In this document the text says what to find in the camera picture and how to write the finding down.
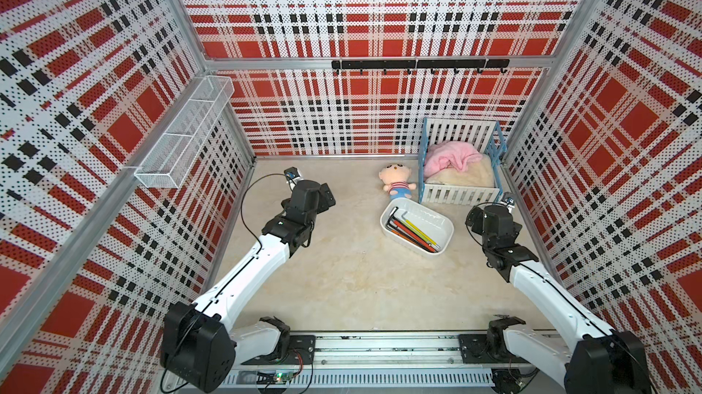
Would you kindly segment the yellow hex key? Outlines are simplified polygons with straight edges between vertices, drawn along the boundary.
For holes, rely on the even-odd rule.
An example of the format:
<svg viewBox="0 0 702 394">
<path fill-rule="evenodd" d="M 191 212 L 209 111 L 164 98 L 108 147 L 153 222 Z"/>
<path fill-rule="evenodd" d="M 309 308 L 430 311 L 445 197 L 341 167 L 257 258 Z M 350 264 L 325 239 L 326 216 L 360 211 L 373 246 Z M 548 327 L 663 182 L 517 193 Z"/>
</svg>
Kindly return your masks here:
<svg viewBox="0 0 702 394">
<path fill-rule="evenodd" d="M 406 220 L 406 219 L 402 220 L 401 222 L 402 222 L 405 226 L 407 226 L 408 228 L 412 229 L 416 234 L 418 234 L 419 236 L 421 236 L 423 240 L 425 240 L 428 244 L 430 244 L 431 246 L 433 246 L 435 249 L 440 248 L 440 246 L 438 245 L 438 243 L 437 243 L 436 241 L 434 241 L 434 240 L 433 240 L 432 238 L 430 238 L 426 233 L 424 233 L 423 231 L 421 231 L 421 230 L 420 230 L 416 225 L 414 225 L 412 222 L 410 222 L 409 220 Z"/>
</svg>

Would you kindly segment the red hex key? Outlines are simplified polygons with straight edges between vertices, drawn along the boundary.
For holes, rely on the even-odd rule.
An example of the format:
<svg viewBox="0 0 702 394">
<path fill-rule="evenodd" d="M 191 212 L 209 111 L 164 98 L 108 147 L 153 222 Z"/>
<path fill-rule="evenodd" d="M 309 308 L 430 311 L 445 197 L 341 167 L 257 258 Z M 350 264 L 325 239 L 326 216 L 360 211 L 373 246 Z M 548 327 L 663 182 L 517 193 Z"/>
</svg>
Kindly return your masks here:
<svg viewBox="0 0 702 394">
<path fill-rule="evenodd" d="M 425 249 L 427 249 L 427 251 L 429 251 L 429 253 L 437 253 L 438 252 L 437 249 L 435 249 L 433 246 L 431 246 L 425 240 L 423 240 L 421 236 L 416 234 L 414 231 L 412 231 L 410 228 L 408 228 L 407 226 L 405 226 L 404 224 L 402 224 L 398 220 L 392 219 L 390 221 L 390 225 L 396 231 L 403 233 L 407 237 L 415 240 L 418 244 L 422 245 Z"/>
</svg>

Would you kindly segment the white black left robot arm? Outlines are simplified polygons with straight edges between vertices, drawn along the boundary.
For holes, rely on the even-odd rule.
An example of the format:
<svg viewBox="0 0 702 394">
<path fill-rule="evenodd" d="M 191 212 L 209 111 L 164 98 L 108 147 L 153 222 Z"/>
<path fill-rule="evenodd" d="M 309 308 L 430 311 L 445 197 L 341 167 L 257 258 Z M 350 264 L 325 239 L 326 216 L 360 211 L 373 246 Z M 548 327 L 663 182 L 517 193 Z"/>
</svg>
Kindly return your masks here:
<svg viewBox="0 0 702 394">
<path fill-rule="evenodd" d="M 311 244 L 316 218 L 334 207 L 326 184 L 305 180 L 295 169 L 283 173 L 291 190 L 280 213 L 256 235 L 244 258 L 192 303 L 175 303 L 164 320 L 160 363 L 165 377 L 210 393 L 230 370 L 252 359 L 283 361 L 290 328 L 274 316 L 236 328 L 243 308 L 298 249 Z"/>
</svg>

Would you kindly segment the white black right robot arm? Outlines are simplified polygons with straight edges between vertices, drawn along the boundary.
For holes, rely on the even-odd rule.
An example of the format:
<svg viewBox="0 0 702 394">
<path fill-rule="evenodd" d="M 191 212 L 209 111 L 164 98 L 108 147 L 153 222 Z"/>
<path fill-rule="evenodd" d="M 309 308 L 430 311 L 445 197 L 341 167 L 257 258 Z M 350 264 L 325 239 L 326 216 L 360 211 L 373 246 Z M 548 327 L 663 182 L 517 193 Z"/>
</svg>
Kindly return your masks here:
<svg viewBox="0 0 702 394">
<path fill-rule="evenodd" d="M 519 357 L 568 393 L 655 393 L 643 342 L 618 331 L 568 293 L 535 253 L 517 243 L 521 226 L 505 203 L 474 206 L 465 221 L 486 264 L 523 293 L 559 333 L 545 337 L 515 316 L 490 322 L 486 350 Z"/>
</svg>

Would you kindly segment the orange hex key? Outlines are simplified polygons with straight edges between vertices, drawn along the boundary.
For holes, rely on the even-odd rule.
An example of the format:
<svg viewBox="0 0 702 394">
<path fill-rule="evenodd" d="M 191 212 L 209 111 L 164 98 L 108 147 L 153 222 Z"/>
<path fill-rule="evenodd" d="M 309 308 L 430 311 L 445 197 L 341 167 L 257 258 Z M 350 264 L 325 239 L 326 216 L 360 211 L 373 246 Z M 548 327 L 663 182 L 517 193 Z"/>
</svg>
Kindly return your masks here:
<svg viewBox="0 0 702 394">
<path fill-rule="evenodd" d="M 394 234 L 395 236 L 399 237 L 400 239 L 404 240 L 405 242 L 408 242 L 408 243 L 411 244 L 413 247 L 419 248 L 421 251 L 429 252 L 429 251 L 427 251 L 427 249 L 425 249 L 422 245 L 418 244 L 415 240 L 413 240 L 412 238 L 407 237 L 407 236 L 404 235 L 403 233 L 398 232 L 398 231 L 396 231 L 395 229 L 387 229 L 387 231 L 389 231 L 389 233 Z"/>
</svg>

